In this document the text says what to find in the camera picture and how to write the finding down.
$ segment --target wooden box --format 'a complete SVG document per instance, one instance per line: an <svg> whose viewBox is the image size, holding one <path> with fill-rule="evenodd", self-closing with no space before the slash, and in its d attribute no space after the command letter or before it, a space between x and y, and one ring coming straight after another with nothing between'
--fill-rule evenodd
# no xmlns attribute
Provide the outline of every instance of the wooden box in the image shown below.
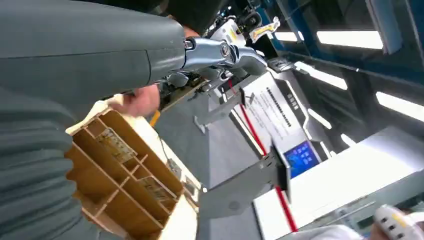
<svg viewBox="0 0 424 240"><path fill-rule="evenodd" d="M100 227L134 240L159 239L185 190L149 145L116 111L98 114L72 134L65 155L75 197Z"/></svg>

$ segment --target floor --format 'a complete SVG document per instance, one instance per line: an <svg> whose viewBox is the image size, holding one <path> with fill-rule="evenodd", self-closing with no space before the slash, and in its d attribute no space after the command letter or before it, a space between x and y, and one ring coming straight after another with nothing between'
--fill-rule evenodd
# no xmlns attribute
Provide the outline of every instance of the floor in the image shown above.
<svg viewBox="0 0 424 240"><path fill-rule="evenodd" d="M229 117L214 122L203 134L193 123L193 116L203 116L218 104L207 96L187 99L164 112L156 130L207 188L259 160ZM249 207L237 216L200 219L197 239L261 240L254 209Z"/></svg>

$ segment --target display screen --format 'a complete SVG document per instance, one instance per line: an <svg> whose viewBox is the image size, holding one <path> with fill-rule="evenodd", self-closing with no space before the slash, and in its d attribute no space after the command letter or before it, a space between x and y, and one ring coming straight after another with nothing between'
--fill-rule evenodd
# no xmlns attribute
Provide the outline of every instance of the display screen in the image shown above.
<svg viewBox="0 0 424 240"><path fill-rule="evenodd" d="M318 159L307 141L284 153L284 157L290 164L291 178L294 178L307 170L318 165Z"/></svg>

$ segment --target red pole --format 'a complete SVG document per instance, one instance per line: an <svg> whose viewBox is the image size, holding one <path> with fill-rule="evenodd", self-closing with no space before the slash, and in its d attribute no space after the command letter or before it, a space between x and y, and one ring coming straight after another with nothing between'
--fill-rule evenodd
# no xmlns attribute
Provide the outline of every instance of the red pole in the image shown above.
<svg viewBox="0 0 424 240"><path fill-rule="evenodd" d="M231 79L228 80L228 85L231 88L234 95L236 95L236 91L233 89L233 84L231 82ZM250 129L250 132L253 135L254 140L259 145L260 149L262 150L262 156L265 156L267 154L267 150L265 149L264 145L262 144L261 140L259 139L258 134L255 131L255 128L253 127L252 122L249 119L248 114L246 113L245 106L240 104L241 112L243 113L244 119L246 119L247 126ZM278 185L274 185L275 191L277 193L279 202L281 204L282 210L284 211L285 217L287 218L288 225L290 226L291 232L298 232L298 228L296 227L295 219L293 218L293 215L290 211L289 205L286 202L286 199L283 196L283 192L281 190L281 187Z"/></svg>

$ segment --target fluorescent light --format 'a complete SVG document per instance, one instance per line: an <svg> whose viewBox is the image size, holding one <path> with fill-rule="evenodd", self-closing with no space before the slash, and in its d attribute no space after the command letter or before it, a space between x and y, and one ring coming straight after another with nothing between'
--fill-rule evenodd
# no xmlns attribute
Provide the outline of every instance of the fluorescent light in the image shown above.
<svg viewBox="0 0 424 240"><path fill-rule="evenodd" d="M340 136L343 142L347 144L349 147L352 147L353 145L356 144L356 142L352 140L350 137L348 137L346 134L342 133Z"/></svg>
<svg viewBox="0 0 424 240"><path fill-rule="evenodd" d="M304 36L302 35L302 32L297 31L297 33L299 34L300 40L305 41Z"/></svg>
<svg viewBox="0 0 424 240"><path fill-rule="evenodd" d="M386 108L424 122L424 106L378 91L378 103Z"/></svg>
<svg viewBox="0 0 424 240"><path fill-rule="evenodd" d="M324 125L327 129L331 129L331 123L329 121L327 121L325 118L323 118L321 115L319 115L318 113L316 113L314 110L308 108L307 112L314 118L316 119L318 122L320 122L322 125Z"/></svg>
<svg viewBox="0 0 424 240"><path fill-rule="evenodd" d="M348 85L346 85L346 82L343 78L325 73L323 71L318 71L312 66L306 63L303 63L301 61L297 61L296 63L294 63L294 66L308 72L309 75L315 79L321 80L339 89L343 89L343 90L348 89Z"/></svg>
<svg viewBox="0 0 424 240"><path fill-rule="evenodd" d="M322 44L383 49L383 42L378 31L317 31Z"/></svg>
<svg viewBox="0 0 424 240"><path fill-rule="evenodd" d="M327 159L330 159L331 154L330 154L329 150L327 149L326 145L324 144L324 142L320 141L319 144L321 145L321 148L324 150L324 153L327 156Z"/></svg>
<svg viewBox="0 0 424 240"><path fill-rule="evenodd" d="M280 41L291 41L291 42L297 42L298 38L296 37L296 34L291 31L287 32L275 32L275 37Z"/></svg>
<svg viewBox="0 0 424 240"><path fill-rule="evenodd" d="M273 36L273 34L272 33L270 33L270 32L268 32L268 33L266 33L266 35L268 36L268 38L271 40L271 39L274 39L274 36Z"/></svg>

